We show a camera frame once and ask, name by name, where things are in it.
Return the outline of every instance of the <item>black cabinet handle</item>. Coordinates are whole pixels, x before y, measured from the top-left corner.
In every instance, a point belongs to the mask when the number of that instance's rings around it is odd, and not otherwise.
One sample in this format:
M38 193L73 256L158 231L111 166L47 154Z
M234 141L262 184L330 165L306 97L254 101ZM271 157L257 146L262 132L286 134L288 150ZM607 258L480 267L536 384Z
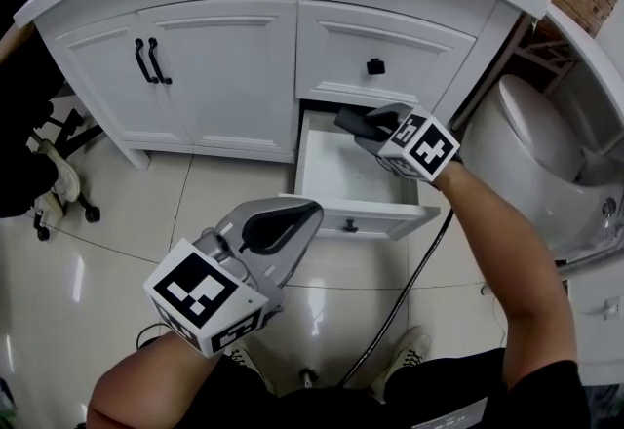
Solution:
M140 57L140 50L143 49L143 40L136 39L135 43L136 43L136 49L135 49L136 63L138 63L138 68L140 68L140 71L143 74L143 77L145 78L147 82L150 82L152 84L158 84L158 79L156 79L156 77L149 76L149 72L147 72L147 67L145 66L145 63L143 62L143 58Z
M158 80L160 82L162 82L163 84L171 84L172 78L163 77L163 72L161 71L160 66L158 65L158 61L156 60L156 56L154 55L154 50L156 49L156 46L158 46L158 41L156 41L156 38L150 37L149 38L149 59L152 62L152 66L154 67L154 72L156 72L156 77L158 77Z
M357 233L360 228L354 226L353 223L353 219L347 219L347 224L346 226L342 226L342 231L346 233Z
M382 75L386 73L386 64L382 59L373 58L367 61L367 71L369 75Z

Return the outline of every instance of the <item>black sleeve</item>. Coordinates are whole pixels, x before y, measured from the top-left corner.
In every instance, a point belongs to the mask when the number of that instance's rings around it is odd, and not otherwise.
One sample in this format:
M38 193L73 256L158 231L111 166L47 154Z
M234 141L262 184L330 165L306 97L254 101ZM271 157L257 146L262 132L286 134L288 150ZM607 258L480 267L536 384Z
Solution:
M490 396L486 427L589 429L585 391L574 362L558 362L537 370L506 392Z

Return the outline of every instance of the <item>white marker cube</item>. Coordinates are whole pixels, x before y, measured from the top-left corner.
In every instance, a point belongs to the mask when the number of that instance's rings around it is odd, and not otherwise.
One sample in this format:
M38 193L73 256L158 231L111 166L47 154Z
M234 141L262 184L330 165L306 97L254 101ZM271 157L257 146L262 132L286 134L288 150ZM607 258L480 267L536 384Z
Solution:
M184 239L143 287L160 318L207 357L259 329L268 301Z
M378 156L406 179L433 181L459 149L459 143L438 119L415 107Z

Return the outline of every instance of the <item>black wheel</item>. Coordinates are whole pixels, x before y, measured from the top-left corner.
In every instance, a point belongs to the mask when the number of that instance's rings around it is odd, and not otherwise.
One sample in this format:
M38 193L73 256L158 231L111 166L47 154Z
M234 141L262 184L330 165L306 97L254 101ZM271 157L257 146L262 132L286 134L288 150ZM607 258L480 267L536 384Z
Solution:
M37 238L42 242L45 242L50 238L50 230L48 228L39 228L37 230Z
M100 219L99 208L93 206L85 210L85 219L87 222L98 222Z

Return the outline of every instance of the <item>toilet lid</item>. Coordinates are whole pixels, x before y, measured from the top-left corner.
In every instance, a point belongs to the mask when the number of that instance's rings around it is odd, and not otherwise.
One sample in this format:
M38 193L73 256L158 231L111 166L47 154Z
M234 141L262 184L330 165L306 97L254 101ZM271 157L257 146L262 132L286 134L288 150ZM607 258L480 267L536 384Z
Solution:
M575 180L583 167L583 151L564 118L520 77L504 75L498 84L507 120L535 160L554 175Z

